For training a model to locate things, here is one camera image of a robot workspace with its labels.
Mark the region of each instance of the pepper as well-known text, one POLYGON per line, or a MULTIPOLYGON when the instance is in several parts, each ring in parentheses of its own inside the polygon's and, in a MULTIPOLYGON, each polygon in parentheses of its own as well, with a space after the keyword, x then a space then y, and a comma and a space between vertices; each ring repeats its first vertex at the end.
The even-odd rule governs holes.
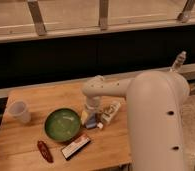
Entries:
POLYGON ((38 141, 37 146, 43 158, 46 159, 46 161, 48 161, 49 163, 53 163, 53 158, 47 145, 43 141, 38 141))

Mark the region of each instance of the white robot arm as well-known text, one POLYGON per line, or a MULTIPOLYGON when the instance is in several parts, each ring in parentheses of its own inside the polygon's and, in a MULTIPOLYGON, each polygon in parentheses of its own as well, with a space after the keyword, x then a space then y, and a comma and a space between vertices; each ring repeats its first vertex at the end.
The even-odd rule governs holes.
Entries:
POLYGON ((148 71, 132 79, 106 83, 96 76, 86 82, 87 112, 100 96, 126 98, 134 171, 186 171, 180 106, 189 85, 177 72, 148 71))

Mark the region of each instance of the wooden table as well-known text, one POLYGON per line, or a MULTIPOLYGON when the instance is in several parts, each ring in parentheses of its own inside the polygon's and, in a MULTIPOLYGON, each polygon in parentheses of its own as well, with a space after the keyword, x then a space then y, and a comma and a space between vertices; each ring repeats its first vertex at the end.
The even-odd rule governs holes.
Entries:
MULTIPOLYGON (((83 130, 92 139, 70 161, 66 161, 60 149, 65 146, 50 140, 44 132, 44 121, 48 114, 61 107, 70 107, 79 114, 85 97, 81 93, 82 83, 14 90, 7 106, 14 100, 25 100, 32 114, 32 122, 23 126, 4 113, 0 128, 0 171, 10 170, 98 170, 131 162, 127 136, 126 104, 121 98, 103 97, 102 106, 119 100, 122 107, 111 125, 104 130, 83 130), (54 163, 47 163, 39 154, 37 141, 43 140, 50 147, 54 163)), ((182 108, 182 123, 185 151, 189 171, 195 161, 195 96, 191 96, 182 108)))

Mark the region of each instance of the plastic cup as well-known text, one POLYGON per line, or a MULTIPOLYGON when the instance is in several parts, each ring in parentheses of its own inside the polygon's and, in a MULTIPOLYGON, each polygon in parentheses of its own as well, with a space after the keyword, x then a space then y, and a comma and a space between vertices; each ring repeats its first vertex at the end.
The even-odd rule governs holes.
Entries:
POLYGON ((23 101, 13 102, 8 108, 8 113, 23 124, 27 124, 31 120, 31 114, 23 101))

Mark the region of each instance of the green bowl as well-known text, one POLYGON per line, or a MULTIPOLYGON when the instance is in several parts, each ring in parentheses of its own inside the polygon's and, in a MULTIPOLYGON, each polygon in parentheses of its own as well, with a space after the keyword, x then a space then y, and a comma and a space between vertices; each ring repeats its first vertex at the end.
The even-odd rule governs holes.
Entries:
POLYGON ((69 108, 61 108, 47 117, 45 132, 51 139, 57 142, 65 142, 77 135, 80 125, 80 117, 75 111, 69 108))

